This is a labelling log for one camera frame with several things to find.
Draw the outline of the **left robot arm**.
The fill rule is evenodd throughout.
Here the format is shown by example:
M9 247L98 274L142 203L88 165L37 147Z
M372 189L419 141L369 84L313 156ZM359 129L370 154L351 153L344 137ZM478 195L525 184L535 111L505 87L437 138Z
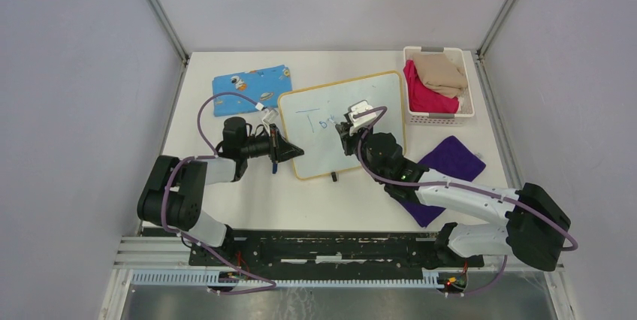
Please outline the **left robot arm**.
M279 163L302 156L304 150L288 142L274 124L260 134L250 134L249 124L238 116L224 121L222 141L216 148L220 151L216 157L160 155L137 203L137 216L208 245L209 258L223 266L234 260L236 246L229 240L231 227L202 210L205 187L239 181L251 158L267 156L275 171Z

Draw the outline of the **yellow framed whiteboard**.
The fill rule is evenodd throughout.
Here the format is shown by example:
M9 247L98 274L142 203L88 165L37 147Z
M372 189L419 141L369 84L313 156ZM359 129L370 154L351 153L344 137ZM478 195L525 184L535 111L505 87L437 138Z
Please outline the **yellow framed whiteboard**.
M300 180L358 168L353 156L344 155L336 123L345 120L349 108L360 101L372 107L385 106L385 115L375 124L375 132L391 133L404 149L405 123L403 78L396 71L371 74L305 89L286 92L278 99L285 138L303 149L292 159Z

